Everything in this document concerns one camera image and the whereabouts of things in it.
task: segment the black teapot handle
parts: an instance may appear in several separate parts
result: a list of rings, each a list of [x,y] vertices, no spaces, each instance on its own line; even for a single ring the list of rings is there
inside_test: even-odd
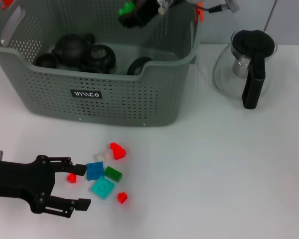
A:
[[[256,108],[266,78],[265,59],[255,54],[249,64],[248,77],[242,95],[244,108]]]

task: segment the green block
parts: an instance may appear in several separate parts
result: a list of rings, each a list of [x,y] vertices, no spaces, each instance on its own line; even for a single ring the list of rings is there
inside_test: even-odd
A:
[[[134,8],[135,8],[135,4],[133,2],[126,2],[124,4],[124,8],[119,9],[119,16],[123,16],[125,14],[133,12]]]
[[[118,170],[115,170],[114,168],[107,167],[105,169],[104,175],[107,176],[108,178],[112,179],[115,182],[119,182],[120,179],[122,178],[122,173],[119,172]]]

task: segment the red block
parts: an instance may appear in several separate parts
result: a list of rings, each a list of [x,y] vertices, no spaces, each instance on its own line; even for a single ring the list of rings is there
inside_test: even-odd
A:
[[[70,173],[66,179],[69,183],[76,183],[76,175],[73,173]]]
[[[125,149],[119,146],[117,143],[110,143],[110,148],[113,152],[113,156],[115,160],[124,158],[126,155]]]
[[[5,5],[7,7],[10,7],[10,5],[13,3],[14,0],[3,0],[3,2],[5,3]]]
[[[125,200],[128,198],[127,194],[125,192],[121,192],[118,194],[118,201],[120,204],[123,204]]]

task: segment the basket label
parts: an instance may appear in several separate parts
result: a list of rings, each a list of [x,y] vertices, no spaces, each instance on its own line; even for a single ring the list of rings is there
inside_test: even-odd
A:
[[[73,97],[102,99],[100,91],[70,90]]]

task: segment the small red piece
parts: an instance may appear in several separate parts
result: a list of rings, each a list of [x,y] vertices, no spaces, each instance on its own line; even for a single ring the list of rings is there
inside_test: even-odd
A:
[[[197,4],[200,7],[203,7],[203,2]],[[198,18],[200,22],[204,21],[204,11],[202,9],[195,8],[195,24],[198,24]]]
[[[14,0],[3,0],[5,3],[6,7],[10,7],[10,5],[13,3]]]
[[[120,204],[123,204],[125,200],[128,198],[127,194],[125,192],[121,192],[118,194],[118,201]]]
[[[125,149],[119,146],[117,143],[110,143],[110,148],[113,152],[113,156],[115,160],[124,158],[126,155]]]
[[[76,175],[73,173],[70,173],[66,179],[69,183],[76,183]]]

